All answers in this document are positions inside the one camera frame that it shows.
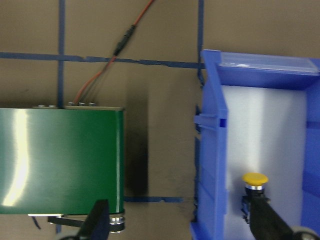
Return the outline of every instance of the brown surface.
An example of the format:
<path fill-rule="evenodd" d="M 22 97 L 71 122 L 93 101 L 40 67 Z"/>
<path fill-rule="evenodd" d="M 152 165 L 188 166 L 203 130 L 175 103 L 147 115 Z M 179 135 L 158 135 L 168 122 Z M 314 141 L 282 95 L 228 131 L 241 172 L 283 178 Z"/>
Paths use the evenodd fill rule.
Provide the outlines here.
<path fill-rule="evenodd" d="M 110 57 L 147 0 L 67 0 L 65 53 Z M 204 47 L 230 52 L 320 58 L 320 1 L 205 1 Z M 156 0 L 120 58 L 197 61 L 195 0 Z M 3 0 L 0 51 L 57 54 L 58 0 Z M 103 63 L 65 63 L 64 102 Z M 116 62 L 95 100 L 126 107 L 126 194 L 193 196 L 195 69 Z M 0 107 L 57 100 L 57 62 L 0 59 Z M 190 239 L 187 203 L 127 203 L 127 229 L 110 239 Z M 0 215 L 0 240 L 53 239 L 53 226 Z"/>

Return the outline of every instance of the cable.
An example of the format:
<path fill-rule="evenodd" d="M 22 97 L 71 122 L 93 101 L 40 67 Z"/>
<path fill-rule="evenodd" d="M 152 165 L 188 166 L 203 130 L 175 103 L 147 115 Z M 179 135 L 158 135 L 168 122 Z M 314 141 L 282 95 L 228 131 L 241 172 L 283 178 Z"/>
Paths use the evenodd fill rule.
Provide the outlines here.
<path fill-rule="evenodd" d="M 78 91 L 78 93 L 76 94 L 73 102 L 75 104 L 77 104 L 79 102 L 79 99 L 82 95 L 82 93 L 84 92 L 84 90 L 90 85 L 90 83 L 92 83 L 97 77 L 99 77 L 115 60 L 116 60 L 117 56 L 113 56 L 108 63 L 104 66 L 104 68 L 100 71 L 98 71 L 93 77 L 91 77 L 88 81 L 85 82 L 85 84 L 80 88 L 80 90 Z"/>
<path fill-rule="evenodd" d="M 96 82 L 96 79 L 103 74 L 107 68 L 116 60 L 117 56 L 120 54 L 120 52 L 125 48 L 125 46 L 127 45 L 129 39 L 131 38 L 131 36 L 133 35 L 133 33 L 135 32 L 136 26 L 137 24 L 140 22 L 141 18 L 145 15 L 145 13 L 147 12 L 147 10 L 149 9 L 149 7 L 151 6 L 151 4 L 154 2 L 155 0 L 150 0 L 148 2 L 148 4 L 144 7 L 144 9 L 141 11 L 141 13 L 139 14 L 139 16 L 137 17 L 137 19 L 134 21 L 133 25 L 130 26 L 130 28 L 125 32 L 122 40 L 120 42 L 118 42 L 114 52 L 113 52 L 113 57 L 108 61 L 108 63 L 104 66 L 104 68 L 100 71 L 98 71 L 93 77 L 91 77 L 88 81 L 86 81 L 83 86 L 80 88 L 80 90 L 77 92 L 73 103 L 78 104 L 79 99 L 84 99 L 87 94 L 89 93 L 89 91 L 91 90 L 92 87 L 90 87 L 84 96 L 83 93 L 86 90 L 86 88 L 91 84 L 91 86 Z"/>
<path fill-rule="evenodd" d="M 97 83 L 98 83 L 98 81 L 99 81 L 99 79 L 100 79 L 101 76 L 102 76 L 102 75 L 98 76 L 98 77 L 94 80 L 94 82 L 93 82 L 92 84 L 90 84 L 90 86 L 88 86 L 88 87 L 86 88 L 86 90 L 85 90 L 85 91 L 83 92 L 83 94 L 82 94 L 82 97 L 80 97 L 80 99 L 79 99 L 79 103 L 83 103 L 83 102 L 85 101 L 86 97 L 89 96 L 89 93 L 92 92 L 92 94 L 93 94 L 93 92 L 94 92 L 95 89 L 97 88 Z"/>
<path fill-rule="evenodd" d="M 141 18 L 143 17 L 143 15 L 145 15 L 145 13 L 146 13 L 146 11 L 148 10 L 148 8 L 151 6 L 151 4 L 154 2 L 154 0 L 150 0 L 149 2 L 148 2 L 148 4 L 145 6 L 145 8 L 142 10 L 142 12 L 140 13 L 140 15 L 137 17 L 137 19 L 135 20 L 135 22 L 134 22 L 134 24 L 133 25 L 137 25 L 139 22 L 140 22 L 140 20 L 141 20 Z"/>

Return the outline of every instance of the black wire connector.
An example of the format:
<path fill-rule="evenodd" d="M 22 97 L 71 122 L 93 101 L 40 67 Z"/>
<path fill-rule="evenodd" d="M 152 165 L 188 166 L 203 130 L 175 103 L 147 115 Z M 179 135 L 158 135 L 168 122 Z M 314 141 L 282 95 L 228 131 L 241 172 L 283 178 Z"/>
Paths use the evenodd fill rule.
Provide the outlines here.
<path fill-rule="evenodd" d="M 118 42 L 118 44 L 116 45 L 116 48 L 113 52 L 114 56 L 118 56 L 120 52 L 124 49 L 129 39 L 131 38 L 132 34 L 134 34 L 135 29 L 136 29 L 136 25 L 131 25 L 131 27 L 125 32 L 122 40 Z"/>

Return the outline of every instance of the yellow button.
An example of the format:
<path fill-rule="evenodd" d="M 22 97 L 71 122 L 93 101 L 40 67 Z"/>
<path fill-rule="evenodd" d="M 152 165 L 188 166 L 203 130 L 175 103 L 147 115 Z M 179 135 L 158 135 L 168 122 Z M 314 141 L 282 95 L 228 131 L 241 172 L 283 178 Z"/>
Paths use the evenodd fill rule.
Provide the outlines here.
<path fill-rule="evenodd" d="M 269 181 L 266 175 L 257 172 L 246 173 L 242 176 L 242 180 L 250 186 L 262 186 Z"/>

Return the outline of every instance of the blue tape line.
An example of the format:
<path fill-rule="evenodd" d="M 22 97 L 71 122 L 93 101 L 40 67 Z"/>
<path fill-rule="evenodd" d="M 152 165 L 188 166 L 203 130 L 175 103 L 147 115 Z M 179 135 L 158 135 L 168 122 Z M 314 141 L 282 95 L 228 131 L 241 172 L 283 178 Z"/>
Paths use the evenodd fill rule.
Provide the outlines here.
<path fill-rule="evenodd" d="M 65 54 L 65 20 L 66 20 L 66 0 L 59 0 L 59 48 L 60 55 Z"/>
<path fill-rule="evenodd" d="M 198 34 L 197 34 L 197 51 L 198 51 L 198 67 L 197 76 L 201 86 L 205 85 L 205 79 L 202 74 L 203 64 L 201 63 L 201 51 L 204 45 L 204 12 L 205 12 L 205 1 L 199 0 L 198 2 Z"/>
<path fill-rule="evenodd" d="M 201 113 L 201 109 L 200 109 L 200 107 L 199 107 L 198 105 L 196 105 L 196 106 L 195 106 L 195 115 L 194 115 L 194 118 L 195 118 L 196 116 L 199 116 L 200 113 Z M 194 125 L 195 125 L 195 130 L 197 131 L 198 134 L 200 134 L 200 133 L 201 133 L 201 128 L 199 127 L 199 125 L 198 125 L 197 123 L 194 123 Z"/>
<path fill-rule="evenodd" d="M 65 19 L 66 19 L 66 1 L 59 0 L 59 36 L 58 53 L 65 54 Z M 58 62 L 58 83 L 57 83 L 57 106 L 62 108 L 64 105 L 64 64 L 63 60 Z"/>
<path fill-rule="evenodd" d="M 62 226 L 61 226 L 61 225 L 56 224 L 56 225 L 55 225 L 55 233 L 56 233 L 56 234 L 61 233 L 61 228 L 62 228 Z"/>
<path fill-rule="evenodd" d="M 0 52 L 0 59 L 20 59 L 20 60 L 43 60 L 43 61 L 64 61 L 64 62 L 80 62 L 80 63 L 99 63 L 107 62 L 109 57 L 87 56 L 81 57 L 76 55 L 56 55 L 56 54 L 38 54 L 38 53 L 20 53 L 20 52 Z M 142 65 L 159 65 L 170 68 L 198 69 L 199 64 L 196 62 L 182 61 L 157 61 L 157 60 L 133 60 L 128 58 L 118 58 L 115 60 L 120 63 L 133 63 Z"/>
<path fill-rule="evenodd" d="M 165 203 L 182 203 L 184 199 L 172 196 L 125 196 L 124 201 L 129 203 L 159 203 L 161 201 Z"/>
<path fill-rule="evenodd" d="M 198 201 L 198 182 L 200 181 L 200 139 L 194 138 L 194 166 L 195 166 L 195 177 L 194 177 L 194 199 Z"/>
<path fill-rule="evenodd" d="M 320 122 L 318 121 L 307 121 L 306 122 L 307 129 L 320 129 Z"/>
<path fill-rule="evenodd" d="M 58 61 L 58 96 L 57 96 L 57 106 L 62 108 L 64 106 L 64 68 L 65 62 Z"/>

